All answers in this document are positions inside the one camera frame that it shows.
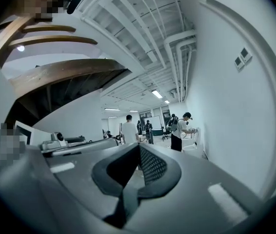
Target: ceiling light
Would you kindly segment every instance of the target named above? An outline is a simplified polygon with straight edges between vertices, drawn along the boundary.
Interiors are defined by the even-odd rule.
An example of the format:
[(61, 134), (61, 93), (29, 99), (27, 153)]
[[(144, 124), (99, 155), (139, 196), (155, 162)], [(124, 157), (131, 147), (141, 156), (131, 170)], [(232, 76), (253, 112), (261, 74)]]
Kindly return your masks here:
[(163, 98), (162, 95), (159, 94), (159, 92), (157, 90), (153, 90), (152, 94), (154, 94), (156, 97), (158, 97), (159, 99)]
[(21, 51), (21, 52), (23, 52), (24, 51), (24, 46), (19, 46), (19, 47), (17, 47), (17, 49), (19, 50), (19, 51)]
[(110, 111), (119, 111), (120, 109), (115, 109), (115, 108), (105, 108), (105, 110), (110, 110)]

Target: black shorts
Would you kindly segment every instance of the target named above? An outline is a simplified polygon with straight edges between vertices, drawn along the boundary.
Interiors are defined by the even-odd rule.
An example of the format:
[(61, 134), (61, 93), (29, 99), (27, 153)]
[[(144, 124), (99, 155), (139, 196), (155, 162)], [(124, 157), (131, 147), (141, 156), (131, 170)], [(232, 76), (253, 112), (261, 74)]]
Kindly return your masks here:
[(181, 150), (182, 150), (182, 140), (181, 140), (181, 138), (178, 138), (178, 137), (176, 137), (175, 135), (172, 134), (171, 140), (172, 140), (171, 149), (181, 152)]

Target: white t-shirt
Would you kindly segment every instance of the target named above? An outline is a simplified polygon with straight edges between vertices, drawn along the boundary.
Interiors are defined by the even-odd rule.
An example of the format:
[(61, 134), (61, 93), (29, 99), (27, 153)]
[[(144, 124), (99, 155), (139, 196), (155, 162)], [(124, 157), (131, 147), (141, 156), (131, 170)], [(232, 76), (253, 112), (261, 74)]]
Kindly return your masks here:
[(183, 119), (179, 119), (177, 123), (177, 129), (172, 131), (172, 134), (178, 138), (181, 138), (182, 130), (187, 130), (187, 123)]
[(134, 123), (125, 122), (122, 124), (122, 135), (125, 136), (126, 144), (136, 143), (136, 134), (138, 133), (137, 127)]

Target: whiteboard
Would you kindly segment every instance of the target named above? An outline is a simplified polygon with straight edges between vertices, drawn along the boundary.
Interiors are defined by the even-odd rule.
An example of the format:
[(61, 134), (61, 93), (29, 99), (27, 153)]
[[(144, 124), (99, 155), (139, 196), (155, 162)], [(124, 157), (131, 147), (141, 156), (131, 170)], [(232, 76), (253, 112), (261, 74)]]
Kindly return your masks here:
[(153, 130), (162, 129), (161, 120), (159, 119), (159, 116), (145, 118), (144, 119), (145, 124), (147, 124), (147, 120), (149, 120), (150, 123), (152, 124)]

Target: white ceiling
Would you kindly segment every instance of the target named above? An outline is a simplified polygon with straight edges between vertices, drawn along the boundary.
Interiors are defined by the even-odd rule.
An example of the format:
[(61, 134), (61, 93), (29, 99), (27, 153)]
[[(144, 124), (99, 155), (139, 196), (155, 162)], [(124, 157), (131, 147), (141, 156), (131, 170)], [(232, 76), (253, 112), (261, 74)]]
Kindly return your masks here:
[[(3, 72), (7, 69), (13, 70), (19, 59), (25, 61), (29, 58), (33, 65), (32, 56), (39, 59), (45, 54), (52, 55), (54, 62), (63, 58), (77, 59), (78, 56), (100, 58), (104, 55), (117, 60), (133, 74), (110, 88), (104, 88), (108, 93), (102, 93), (101, 97), (103, 117), (124, 115), (129, 110), (143, 111), (166, 105), (164, 102), (166, 99), (177, 102), (177, 99), (172, 98), (170, 94), (171, 90), (176, 89), (176, 85), (163, 40), (167, 36), (182, 32), (183, 28), (191, 29), (192, 25), (183, 13), (179, 13), (176, 0), (155, 0), (155, 2), (156, 4), (154, 0), (83, 0), (72, 15), (66, 13), (54, 15), (53, 23), (61, 22), (63, 25), (75, 27), (77, 31), (73, 35), (93, 38), (98, 42), (97, 46), (67, 42), (26, 46), (24, 52), (18, 50), (12, 52), (3, 67)], [(42, 35), (42, 32), (31, 35)], [(118, 51), (109, 47), (112, 46), (111, 42), (113, 46), (118, 47)], [(171, 44), (173, 53), (175, 45), (176, 43)], [(186, 52), (183, 51), (184, 63), (187, 58)], [(18, 64), (15, 69), (20, 71), (22, 67)], [(154, 89), (160, 92), (162, 99), (151, 93)], [(104, 111), (104, 108), (120, 108), (121, 111)]]

